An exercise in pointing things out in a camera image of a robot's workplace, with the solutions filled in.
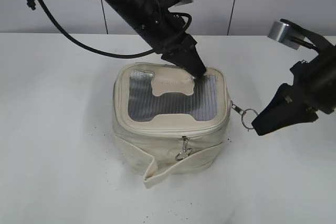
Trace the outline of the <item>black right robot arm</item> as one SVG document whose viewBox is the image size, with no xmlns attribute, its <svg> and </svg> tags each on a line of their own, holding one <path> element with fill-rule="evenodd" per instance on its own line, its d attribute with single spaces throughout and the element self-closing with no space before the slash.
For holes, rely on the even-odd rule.
<svg viewBox="0 0 336 224">
<path fill-rule="evenodd" d="M 291 85 L 283 83 L 252 126 L 263 136 L 300 123 L 318 119 L 317 111 L 335 111 L 335 46 L 321 51 L 310 62 L 299 61 L 290 68 Z"/>
</svg>

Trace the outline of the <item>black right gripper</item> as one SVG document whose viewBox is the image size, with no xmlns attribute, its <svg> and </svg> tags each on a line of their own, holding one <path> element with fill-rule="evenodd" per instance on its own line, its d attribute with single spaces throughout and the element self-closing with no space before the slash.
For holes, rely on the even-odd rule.
<svg viewBox="0 0 336 224">
<path fill-rule="evenodd" d="M 309 104 L 302 87 L 283 83 L 268 106 L 253 120 L 252 126 L 259 136 L 285 127 L 312 123 L 318 119 L 316 109 Z"/>
</svg>

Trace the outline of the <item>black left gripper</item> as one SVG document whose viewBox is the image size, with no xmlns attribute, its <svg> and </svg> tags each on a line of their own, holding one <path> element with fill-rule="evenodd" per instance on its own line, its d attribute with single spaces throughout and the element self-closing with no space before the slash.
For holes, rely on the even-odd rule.
<svg viewBox="0 0 336 224">
<path fill-rule="evenodd" d="M 186 70 L 195 78 L 201 78 L 206 72 L 206 67 L 197 52 L 196 44 L 193 36 L 182 33 L 175 39 L 162 42 L 153 50 L 162 55 L 162 60 Z"/>
</svg>

